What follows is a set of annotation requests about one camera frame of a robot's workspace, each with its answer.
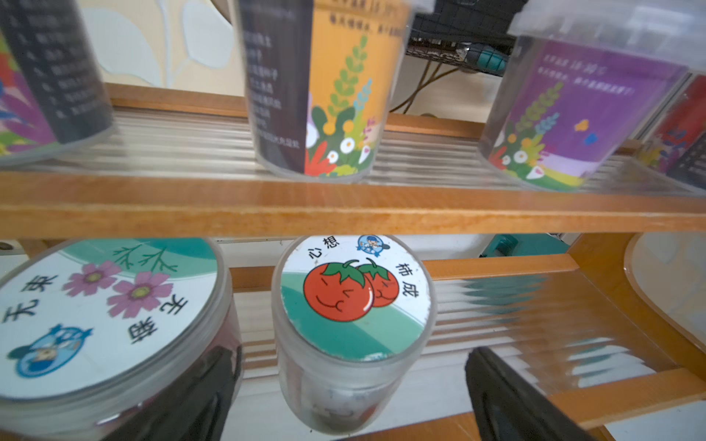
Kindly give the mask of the tomato label seed jar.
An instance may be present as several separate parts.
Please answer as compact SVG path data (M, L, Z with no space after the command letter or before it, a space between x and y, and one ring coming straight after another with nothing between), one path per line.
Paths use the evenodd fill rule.
M428 270L398 238L367 233L296 239L271 284L286 404L314 431L362 430L420 358L437 311Z

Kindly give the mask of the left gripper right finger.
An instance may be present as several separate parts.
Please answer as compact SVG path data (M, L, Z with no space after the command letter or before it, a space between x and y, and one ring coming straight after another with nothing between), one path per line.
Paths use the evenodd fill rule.
M465 377L483 440L592 439L488 347L469 354Z

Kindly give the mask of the flower label seed jar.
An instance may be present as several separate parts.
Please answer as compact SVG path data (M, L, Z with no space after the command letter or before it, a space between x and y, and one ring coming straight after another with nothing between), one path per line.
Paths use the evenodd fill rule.
M243 376L232 278L215 242L74 240L1 281L1 428L98 440L211 350Z

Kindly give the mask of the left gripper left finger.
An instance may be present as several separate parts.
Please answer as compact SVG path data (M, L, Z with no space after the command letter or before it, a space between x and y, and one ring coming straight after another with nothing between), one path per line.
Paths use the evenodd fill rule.
M215 347L107 440L219 440L242 374L242 347Z

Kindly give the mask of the wooden two-tier shelf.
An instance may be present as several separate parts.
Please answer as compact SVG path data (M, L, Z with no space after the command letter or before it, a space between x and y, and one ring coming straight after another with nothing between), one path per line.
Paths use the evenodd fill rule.
M703 198L632 166L626 141L585 192L514 185L475 153L479 123L391 115L361 184L287 181L254 160L241 97L110 85L119 130L104 143L1 175L1 235L29 255L62 239L285 238L322 233L578 233L568 255L433 261L443 279L567 272L586 276L676 363L656 375L553 401L586 429L705 398L705 354L630 285L639 233L702 232Z

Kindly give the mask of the clear seed jar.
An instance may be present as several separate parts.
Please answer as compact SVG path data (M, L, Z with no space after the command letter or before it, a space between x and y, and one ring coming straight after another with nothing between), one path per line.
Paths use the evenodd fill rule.
M683 187L705 189L705 77L686 88L634 161Z
M409 33L431 1L233 1L257 161L297 181L371 172Z
M75 1L1 3L1 167L92 145L115 130Z
M689 70L705 66L702 1L542 1L518 12L479 150L503 176L573 191Z

